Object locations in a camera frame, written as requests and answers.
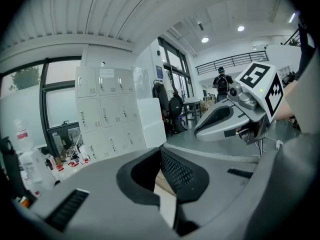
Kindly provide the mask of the black office chair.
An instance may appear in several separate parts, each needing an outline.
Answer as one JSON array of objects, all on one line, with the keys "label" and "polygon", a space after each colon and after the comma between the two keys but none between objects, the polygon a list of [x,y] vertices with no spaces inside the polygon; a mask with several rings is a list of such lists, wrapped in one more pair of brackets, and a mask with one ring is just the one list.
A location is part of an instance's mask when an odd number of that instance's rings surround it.
[{"label": "black office chair", "polygon": [[12,190],[17,197],[22,198],[25,195],[25,188],[21,178],[19,161],[8,136],[0,139],[0,151]]}]

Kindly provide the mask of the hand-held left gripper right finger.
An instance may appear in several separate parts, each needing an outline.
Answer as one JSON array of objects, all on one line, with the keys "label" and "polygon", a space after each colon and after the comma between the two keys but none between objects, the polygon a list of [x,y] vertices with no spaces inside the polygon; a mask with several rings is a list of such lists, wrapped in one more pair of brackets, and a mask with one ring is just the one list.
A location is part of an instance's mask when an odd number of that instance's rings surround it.
[{"label": "hand-held left gripper right finger", "polygon": [[163,236],[244,236],[257,207],[259,163],[162,147],[161,170],[176,195],[173,228]]}]

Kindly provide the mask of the grey table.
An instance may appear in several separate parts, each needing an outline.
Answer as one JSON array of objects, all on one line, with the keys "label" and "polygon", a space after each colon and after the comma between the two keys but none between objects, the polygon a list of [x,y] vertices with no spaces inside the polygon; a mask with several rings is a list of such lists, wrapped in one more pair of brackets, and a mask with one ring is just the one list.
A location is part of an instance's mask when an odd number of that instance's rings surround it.
[{"label": "grey table", "polygon": [[[194,125],[196,126],[198,123],[198,116],[202,117],[202,111],[201,111],[201,101],[189,101],[185,102],[183,104],[183,111],[184,111],[184,117],[185,122],[188,124],[189,121],[194,121]],[[193,118],[188,118],[188,114],[192,114]]]}]

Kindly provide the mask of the black bag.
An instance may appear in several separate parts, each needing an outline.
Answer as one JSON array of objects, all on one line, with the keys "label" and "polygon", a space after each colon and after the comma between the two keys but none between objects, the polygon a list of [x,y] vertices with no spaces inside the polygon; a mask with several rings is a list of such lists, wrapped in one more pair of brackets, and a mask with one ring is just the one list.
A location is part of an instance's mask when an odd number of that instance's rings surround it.
[{"label": "black bag", "polygon": [[187,128],[185,127],[185,121],[182,119],[180,115],[176,116],[172,120],[172,125],[174,129],[175,134],[182,133],[184,131],[187,131]]}]

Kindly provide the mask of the dark hanging coat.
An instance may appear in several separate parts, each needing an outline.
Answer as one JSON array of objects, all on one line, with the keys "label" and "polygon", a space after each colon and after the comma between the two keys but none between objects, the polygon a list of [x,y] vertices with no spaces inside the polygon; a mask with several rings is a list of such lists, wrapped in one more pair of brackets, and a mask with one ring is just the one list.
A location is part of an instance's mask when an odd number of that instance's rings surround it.
[{"label": "dark hanging coat", "polygon": [[152,95],[154,98],[159,99],[161,110],[162,111],[165,110],[166,112],[169,112],[168,95],[163,83],[160,83],[159,81],[153,82]]}]

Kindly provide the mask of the white paper notice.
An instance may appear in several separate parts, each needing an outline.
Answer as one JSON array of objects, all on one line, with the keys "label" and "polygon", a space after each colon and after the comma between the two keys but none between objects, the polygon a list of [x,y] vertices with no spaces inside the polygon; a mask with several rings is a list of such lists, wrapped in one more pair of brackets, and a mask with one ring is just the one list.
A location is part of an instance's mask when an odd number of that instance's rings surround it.
[{"label": "white paper notice", "polygon": [[115,70],[113,68],[100,68],[99,69],[100,78],[114,78]]}]

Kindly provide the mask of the white box on floor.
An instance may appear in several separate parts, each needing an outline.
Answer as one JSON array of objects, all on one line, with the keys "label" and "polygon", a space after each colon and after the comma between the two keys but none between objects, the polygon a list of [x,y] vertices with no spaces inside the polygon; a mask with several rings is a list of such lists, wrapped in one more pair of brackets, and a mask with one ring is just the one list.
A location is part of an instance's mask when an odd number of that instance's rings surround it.
[{"label": "white box on floor", "polygon": [[29,190],[35,197],[53,189],[56,180],[38,149],[24,152],[18,159],[28,176]]}]

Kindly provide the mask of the large clear water jug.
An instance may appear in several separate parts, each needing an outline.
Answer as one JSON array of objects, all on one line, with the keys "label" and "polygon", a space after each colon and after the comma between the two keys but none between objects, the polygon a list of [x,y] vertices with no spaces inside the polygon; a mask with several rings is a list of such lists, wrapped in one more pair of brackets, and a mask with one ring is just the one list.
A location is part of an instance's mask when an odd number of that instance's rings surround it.
[{"label": "large clear water jug", "polygon": [[17,118],[13,123],[19,149],[22,153],[30,152],[34,147],[34,143],[28,121]]}]

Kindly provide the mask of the shiny plastic wrapped panel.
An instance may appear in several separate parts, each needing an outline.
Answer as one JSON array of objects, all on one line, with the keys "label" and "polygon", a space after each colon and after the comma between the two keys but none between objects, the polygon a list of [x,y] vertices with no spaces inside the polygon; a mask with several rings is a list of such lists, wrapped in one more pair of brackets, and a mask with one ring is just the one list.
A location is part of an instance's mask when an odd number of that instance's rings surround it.
[{"label": "shiny plastic wrapped panel", "polygon": [[148,71],[141,67],[132,67],[131,69],[137,99],[152,98],[152,88]]}]

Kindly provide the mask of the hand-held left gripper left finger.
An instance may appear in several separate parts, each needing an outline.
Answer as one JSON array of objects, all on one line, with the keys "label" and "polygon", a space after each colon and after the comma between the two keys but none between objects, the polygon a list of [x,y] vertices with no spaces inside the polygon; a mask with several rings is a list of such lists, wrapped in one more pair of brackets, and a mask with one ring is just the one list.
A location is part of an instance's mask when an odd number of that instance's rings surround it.
[{"label": "hand-held left gripper left finger", "polygon": [[49,240],[171,240],[154,193],[158,148],[87,165],[31,207],[32,222]]}]

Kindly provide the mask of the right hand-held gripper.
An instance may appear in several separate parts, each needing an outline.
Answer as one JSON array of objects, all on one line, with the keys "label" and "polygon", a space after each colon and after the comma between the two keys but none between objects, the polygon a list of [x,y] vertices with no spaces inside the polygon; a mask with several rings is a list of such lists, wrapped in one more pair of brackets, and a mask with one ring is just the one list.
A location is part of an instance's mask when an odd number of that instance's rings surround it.
[{"label": "right hand-held gripper", "polygon": [[230,101],[216,103],[202,116],[195,137],[215,142],[239,134],[246,144],[263,139],[284,98],[276,67],[252,62],[235,78],[227,98]]}]

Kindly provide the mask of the grey metal locker door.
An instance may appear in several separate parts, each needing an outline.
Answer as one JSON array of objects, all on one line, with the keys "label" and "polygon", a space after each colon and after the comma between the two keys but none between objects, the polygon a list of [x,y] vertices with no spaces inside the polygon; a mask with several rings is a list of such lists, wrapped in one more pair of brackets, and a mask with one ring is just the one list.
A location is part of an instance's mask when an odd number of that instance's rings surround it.
[{"label": "grey metal locker door", "polygon": [[117,96],[101,97],[99,99],[102,122],[105,128],[122,123],[119,99]]}]

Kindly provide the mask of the black framed window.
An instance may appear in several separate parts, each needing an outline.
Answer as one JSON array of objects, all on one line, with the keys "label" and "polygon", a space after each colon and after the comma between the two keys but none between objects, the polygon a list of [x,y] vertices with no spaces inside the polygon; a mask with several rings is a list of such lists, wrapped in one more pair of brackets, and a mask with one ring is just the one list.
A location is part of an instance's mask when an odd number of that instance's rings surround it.
[{"label": "black framed window", "polygon": [[46,58],[0,73],[0,138],[21,151],[14,120],[28,121],[34,148],[64,159],[81,142],[75,75],[80,56]]}]

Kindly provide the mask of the person's black shirt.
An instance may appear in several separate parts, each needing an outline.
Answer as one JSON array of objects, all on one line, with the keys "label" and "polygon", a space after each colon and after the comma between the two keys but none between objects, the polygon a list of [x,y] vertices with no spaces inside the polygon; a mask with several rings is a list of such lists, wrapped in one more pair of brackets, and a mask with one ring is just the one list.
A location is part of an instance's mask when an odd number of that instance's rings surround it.
[{"label": "person's black shirt", "polygon": [[303,18],[302,13],[299,14],[298,18],[298,30],[300,37],[301,57],[299,62],[299,68],[295,76],[296,81],[298,81],[304,73],[316,49],[314,40],[310,35],[310,30],[305,19]]}]

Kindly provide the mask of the white metal locker cabinet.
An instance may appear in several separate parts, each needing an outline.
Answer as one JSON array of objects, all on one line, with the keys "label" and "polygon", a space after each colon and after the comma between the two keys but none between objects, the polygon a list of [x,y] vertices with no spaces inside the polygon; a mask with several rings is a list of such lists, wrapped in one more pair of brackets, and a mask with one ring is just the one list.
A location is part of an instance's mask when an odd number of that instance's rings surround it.
[{"label": "white metal locker cabinet", "polygon": [[[100,68],[114,69],[114,78],[101,78]],[[104,127],[100,98],[118,97],[121,124]],[[75,98],[85,152],[98,162],[146,148],[131,69],[77,67]]]}]

